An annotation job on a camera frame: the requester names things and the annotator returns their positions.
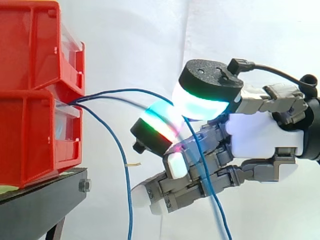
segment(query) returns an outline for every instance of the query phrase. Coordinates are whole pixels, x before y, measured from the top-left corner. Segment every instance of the robotic hand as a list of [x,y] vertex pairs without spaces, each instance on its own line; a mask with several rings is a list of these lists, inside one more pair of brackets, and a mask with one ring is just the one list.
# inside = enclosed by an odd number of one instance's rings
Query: robotic hand
[[[281,83],[261,89],[244,86],[238,74],[253,69],[281,75],[299,88]],[[207,60],[186,64],[173,93],[173,103],[187,118],[208,120],[196,136],[216,193],[240,186],[245,180],[277,182],[297,168],[296,157],[320,159],[320,100],[316,85],[317,79],[312,75],[298,81],[242,59],[232,59],[228,66]],[[187,97],[175,96],[181,90],[202,102],[196,105],[194,100],[183,105],[181,99],[187,102]],[[196,109],[196,115],[190,106]],[[145,125],[139,119],[131,129],[137,138],[134,149],[139,153],[147,149],[161,156],[165,171],[132,189],[133,205],[150,206],[153,214],[163,215],[208,196],[199,171],[203,162],[195,139],[189,137],[170,147],[168,138]],[[234,158],[249,160],[241,166],[228,165]]]

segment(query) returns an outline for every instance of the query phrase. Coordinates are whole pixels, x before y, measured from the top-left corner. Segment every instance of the white fingertip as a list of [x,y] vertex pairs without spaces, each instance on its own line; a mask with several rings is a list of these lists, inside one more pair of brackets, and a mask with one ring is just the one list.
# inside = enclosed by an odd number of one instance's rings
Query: white fingertip
[[168,156],[168,166],[173,179],[183,178],[188,173],[188,169],[181,152],[175,152]]
[[165,200],[162,198],[157,202],[150,205],[150,210],[153,215],[166,215],[168,214],[168,209]]
[[298,164],[281,164],[279,166],[279,182],[293,174],[297,168]]
[[135,186],[131,190],[132,206],[143,208],[151,204],[147,189],[144,185]]

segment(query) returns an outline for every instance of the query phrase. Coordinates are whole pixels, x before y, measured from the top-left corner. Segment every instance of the black cable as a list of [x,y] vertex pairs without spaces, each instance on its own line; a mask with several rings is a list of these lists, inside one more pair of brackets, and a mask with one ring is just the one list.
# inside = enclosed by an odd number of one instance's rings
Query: black cable
[[273,73],[276,74],[282,78],[285,78],[287,80],[289,80],[292,83],[295,83],[301,87],[306,87],[306,88],[315,88],[317,86],[317,82],[316,83],[306,83],[306,82],[302,82],[299,81],[298,79],[294,78],[293,76],[290,76],[286,73],[284,73],[283,71],[280,71],[278,69],[275,69],[273,67],[270,66],[265,66],[265,65],[260,65],[260,64],[255,64],[254,66],[252,66],[253,69],[258,69],[258,70],[262,70],[262,71],[266,71],[269,73]]

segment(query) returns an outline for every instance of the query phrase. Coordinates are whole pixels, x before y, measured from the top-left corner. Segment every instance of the blue wire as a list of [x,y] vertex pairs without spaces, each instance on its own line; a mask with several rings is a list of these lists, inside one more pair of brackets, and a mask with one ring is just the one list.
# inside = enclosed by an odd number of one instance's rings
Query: blue wire
[[[174,105],[172,103],[172,101],[170,101],[166,97],[161,96],[160,94],[157,94],[155,92],[152,92],[152,91],[149,91],[149,90],[145,90],[145,89],[140,89],[140,88],[125,88],[125,89],[102,91],[102,92],[98,92],[98,93],[95,93],[95,94],[92,94],[92,95],[80,97],[80,98],[74,100],[72,103],[85,102],[85,101],[88,101],[90,99],[94,99],[94,97],[97,97],[97,96],[100,96],[100,95],[104,95],[104,94],[114,94],[114,93],[123,93],[123,92],[140,92],[140,93],[149,94],[149,95],[155,96],[155,97],[157,97],[159,99],[162,99],[162,100],[166,101],[170,105]],[[221,217],[222,217],[222,221],[223,221],[223,225],[224,225],[226,234],[228,235],[229,240],[232,240],[232,235],[231,235],[230,229],[228,227],[227,218],[226,218],[224,209],[223,209],[223,207],[222,207],[222,205],[221,205],[221,203],[220,203],[220,201],[219,201],[219,199],[217,197],[217,194],[216,194],[216,192],[214,190],[214,187],[212,186],[212,183],[210,181],[209,168],[208,168],[207,161],[205,159],[204,153],[202,151],[199,139],[198,139],[193,127],[191,126],[188,118],[186,118],[185,116],[183,118],[184,118],[184,121],[186,122],[190,132],[192,133],[192,136],[193,136],[193,138],[195,140],[195,143],[197,145],[198,151],[200,153],[200,156],[201,156],[201,159],[202,159],[202,162],[203,162],[205,176],[206,176],[206,179],[207,179],[207,184],[206,184],[206,182],[204,182],[204,183],[205,183],[205,185],[208,185],[210,195],[213,196],[213,198],[214,198],[214,200],[215,200],[215,202],[216,202],[216,204],[218,206],[218,209],[219,209]]]
[[114,131],[111,129],[111,127],[103,121],[98,115],[96,115],[90,108],[77,104],[77,103],[70,103],[70,105],[80,107],[86,111],[88,111],[96,120],[98,120],[105,128],[110,132],[112,137],[114,138],[122,156],[123,164],[124,164],[124,169],[125,169],[125,180],[126,180],[126,191],[127,191],[127,201],[128,201],[128,208],[129,208],[129,230],[128,230],[128,236],[127,240],[131,240],[132,238],[132,231],[133,231],[133,224],[134,224],[134,215],[133,215],[133,208],[132,208],[132,199],[131,199],[131,185],[130,185],[130,176],[129,176],[129,170],[127,167],[127,158],[126,154],[124,151],[124,148],[122,147],[119,139],[117,138],[116,134]]

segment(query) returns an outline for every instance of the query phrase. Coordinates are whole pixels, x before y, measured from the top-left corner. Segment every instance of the white wall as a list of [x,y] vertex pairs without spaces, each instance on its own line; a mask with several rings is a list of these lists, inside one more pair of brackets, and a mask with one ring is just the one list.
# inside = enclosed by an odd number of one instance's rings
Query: white wall
[[[320,76],[317,1],[193,0],[186,26],[186,0],[61,0],[64,18],[86,43],[86,92],[141,87],[167,97],[182,62],[232,57],[271,65],[294,76]],[[241,75],[256,86],[281,79],[263,72]],[[153,99],[123,94],[145,105]],[[129,129],[140,112],[113,101],[88,103],[119,135],[129,162],[132,186],[163,169],[149,153],[136,154]],[[62,239],[126,239],[128,209],[123,164],[107,131],[84,118],[83,166],[92,190],[66,218]],[[246,182],[218,197],[235,240],[320,239],[320,166],[299,160],[298,170],[278,184]],[[164,218],[162,240],[218,239],[207,199]],[[157,240],[160,218],[134,210],[134,240]]]

